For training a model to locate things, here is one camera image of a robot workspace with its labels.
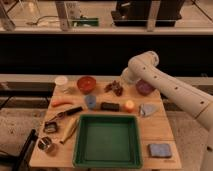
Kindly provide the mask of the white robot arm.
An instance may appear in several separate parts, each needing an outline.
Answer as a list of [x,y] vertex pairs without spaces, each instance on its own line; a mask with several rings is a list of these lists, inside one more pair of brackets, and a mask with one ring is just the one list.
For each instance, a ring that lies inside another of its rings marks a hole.
[[200,171],[213,171],[213,96],[160,71],[156,68],[158,64],[156,52],[144,52],[128,61],[121,78],[129,84],[143,79],[209,132]]

